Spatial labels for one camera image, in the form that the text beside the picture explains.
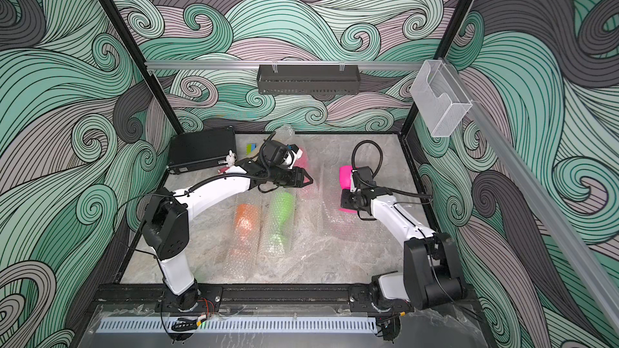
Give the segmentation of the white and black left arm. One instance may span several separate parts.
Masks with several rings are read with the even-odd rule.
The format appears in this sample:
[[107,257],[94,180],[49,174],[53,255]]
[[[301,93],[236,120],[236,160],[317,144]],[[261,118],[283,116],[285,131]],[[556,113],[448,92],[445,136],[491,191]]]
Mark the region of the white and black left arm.
[[195,309],[201,296],[185,252],[190,243],[190,222],[216,204],[269,182],[277,187],[301,189],[312,185],[314,178],[296,165],[264,165],[243,159],[223,174],[189,188],[176,192],[161,188],[152,195],[140,232],[163,274],[165,298],[176,309]]

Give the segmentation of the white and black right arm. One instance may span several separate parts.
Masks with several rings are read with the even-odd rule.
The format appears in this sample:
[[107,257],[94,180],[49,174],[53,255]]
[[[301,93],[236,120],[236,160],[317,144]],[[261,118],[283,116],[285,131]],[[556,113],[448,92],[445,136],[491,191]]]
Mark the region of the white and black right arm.
[[385,227],[403,250],[403,268],[372,279],[377,307],[404,301],[427,309],[467,296],[456,245],[447,233],[423,225],[386,188],[344,189],[341,209],[365,212]]

